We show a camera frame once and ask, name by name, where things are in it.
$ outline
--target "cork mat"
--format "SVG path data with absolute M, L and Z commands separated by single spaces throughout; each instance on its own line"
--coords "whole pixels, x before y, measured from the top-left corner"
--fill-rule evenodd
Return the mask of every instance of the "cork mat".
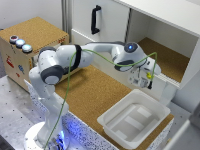
M 66 89 L 67 80 L 56 85 L 56 93 L 63 98 Z M 97 118 L 130 92 L 131 89 L 128 87 L 95 67 L 89 66 L 71 76 L 70 89 L 66 101 L 72 113 L 120 150 L 123 150 L 121 146 L 104 133 L 102 126 L 97 122 Z M 169 115 L 137 150 L 145 150 L 172 119 L 173 116 Z
M 149 38 L 144 38 L 138 43 L 146 54 L 157 52 L 158 64 L 162 73 L 181 82 L 190 58 L 183 56 Z
M 9 43 L 10 36 L 17 35 L 37 51 L 68 34 L 40 17 L 32 18 L 5 30 L 0 31 L 0 37 Z

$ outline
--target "black handle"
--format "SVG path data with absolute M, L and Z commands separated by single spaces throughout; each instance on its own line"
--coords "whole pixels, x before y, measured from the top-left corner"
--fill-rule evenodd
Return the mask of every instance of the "black handle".
M 92 24 L 91 24 L 91 31 L 92 34 L 98 33 L 100 30 L 96 28 L 96 12 L 101 10 L 101 7 L 96 5 L 96 8 L 92 10 Z

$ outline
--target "white container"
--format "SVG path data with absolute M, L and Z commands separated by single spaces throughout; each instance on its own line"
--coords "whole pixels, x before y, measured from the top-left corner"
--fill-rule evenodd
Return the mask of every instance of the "white container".
M 119 145 L 136 149 L 169 113 L 169 108 L 152 97 L 133 90 L 97 120 Z

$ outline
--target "open shelf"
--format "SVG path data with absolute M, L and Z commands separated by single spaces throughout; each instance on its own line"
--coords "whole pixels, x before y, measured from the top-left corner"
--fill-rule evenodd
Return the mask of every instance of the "open shelf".
M 148 55 L 153 52 L 158 54 L 158 65 L 166 76 L 181 82 L 190 58 L 183 56 L 149 38 L 144 38 L 138 43 Z

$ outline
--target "cable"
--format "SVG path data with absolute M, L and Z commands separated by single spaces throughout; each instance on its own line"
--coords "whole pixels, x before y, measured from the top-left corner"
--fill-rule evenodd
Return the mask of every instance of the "cable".
M 156 63 L 157 63 L 157 53 L 154 52 L 154 53 L 151 53 L 150 55 L 146 56 L 145 58 L 143 58 L 142 60 L 136 62 L 136 63 L 133 63 L 133 64 L 129 64 L 129 65 L 118 65 L 118 64 L 115 64 L 113 63 L 112 61 L 108 60 L 107 58 L 105 58 L 104 56 L 100 55 L 99 53 L 95 52 L 95 51 L 92 51 L 92 50 L 88 50 L 88 49 L 83 49 L 83 51 L 89 51 L 89 52 L 92 52 L 92 53 L 95 53 L 96 55 L 100 56 L 101 58 L 105 59 L 107 62 L 113 64 L 113 65 L 116 65 L 116 66 L 119 66 L 119 67 L 128 67 L 128 66 L 134 66 L 136 64 L 139 64 L 140 62 L 142 62 L 143 60 L 147 59 L 148 57 L 152 56 L 152 55 L 155 55 L 155 63 L 154 63 L 154 67 L 153 67 L 153 73 L 152 73 L 152 76 L 151 76 L 151 82 L 150 82 L 150 85 L 152 86 L 152 81 L 153 81 L 153 76 L 154 76 L 154 70 L 155 70 L 155 66 L 156 66 Z M 49 138 L 45 144 L 45 147 L 44 147 L 44 150 L 46 149 L 48 143 L 49 143 L 49 140 L 60 120 L 60 117 L 61 117 L 61 114 L 62 114 L 62 111 L 63 111 L 63 108 L 64 108 L 64 104 L 66 102 L 66 99 L 67 99 L 67 95 L 68 95 L 68 92 L 69 92 L 69 83 L 70 83 L 70 71 L 71 71 L 71 64 L 72 64 L 72 60 L 74 58 L 74 56 L 76 55 L 76 52 L 72 55 L 71 57 L 71 60 L 70 60 L 70 64 L 69 64 L 69 71 L 68 71 L 68 78 L 67 78 L 67 91 L 66 91 L 66 94 L 65 94 L 65 98 L 63 100 L 63 104 L 62 104 L 62 107 L 61 107 L 61 110 L 60 110 L 60 113 L 59 113 L 59 116 L 58 116 L 58 119 L 56 121 L 56 124 L 55 126 L 53 127 L 53 130 L 51 131 L 51 134 L 49 135 Z

